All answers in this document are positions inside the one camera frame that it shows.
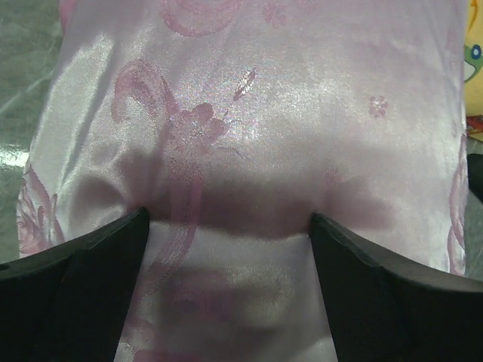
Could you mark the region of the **pink pillowcase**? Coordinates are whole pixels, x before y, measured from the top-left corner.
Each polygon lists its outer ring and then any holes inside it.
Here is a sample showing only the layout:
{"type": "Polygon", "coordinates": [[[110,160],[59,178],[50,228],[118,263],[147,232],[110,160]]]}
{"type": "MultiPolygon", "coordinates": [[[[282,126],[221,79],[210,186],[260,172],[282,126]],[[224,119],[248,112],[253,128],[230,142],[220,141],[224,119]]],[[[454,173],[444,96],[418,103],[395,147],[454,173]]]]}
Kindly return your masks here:
{"type": "Polygon", "coordinates": [[[118,361],[333,361],[312,213],[463,275],[465,1],[61,1],[20,255],[138,207],[118,361]]]}

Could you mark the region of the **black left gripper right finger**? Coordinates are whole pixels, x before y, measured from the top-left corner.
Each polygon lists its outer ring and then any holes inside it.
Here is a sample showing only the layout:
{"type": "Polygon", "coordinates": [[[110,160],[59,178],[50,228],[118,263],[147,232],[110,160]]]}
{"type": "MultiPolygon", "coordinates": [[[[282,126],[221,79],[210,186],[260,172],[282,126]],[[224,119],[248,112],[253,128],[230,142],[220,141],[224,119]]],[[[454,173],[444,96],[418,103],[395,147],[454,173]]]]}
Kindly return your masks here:
{"type": "Polygon", "coordinates": [[[480,361],[482,283],[315,214],[309,237],[340,361],[480,361]]]}

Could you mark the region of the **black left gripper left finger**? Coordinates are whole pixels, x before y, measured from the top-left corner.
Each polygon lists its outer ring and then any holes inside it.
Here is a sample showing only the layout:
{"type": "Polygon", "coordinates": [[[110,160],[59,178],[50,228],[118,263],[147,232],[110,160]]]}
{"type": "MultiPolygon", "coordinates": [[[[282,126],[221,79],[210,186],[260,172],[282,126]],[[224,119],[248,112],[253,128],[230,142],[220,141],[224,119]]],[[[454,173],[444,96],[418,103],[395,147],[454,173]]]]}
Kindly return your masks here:
{"type": "Polygon", "coordinates": [[[149,235],[140,208],[1,266],[3,361],[112,361],[149,235]]]}

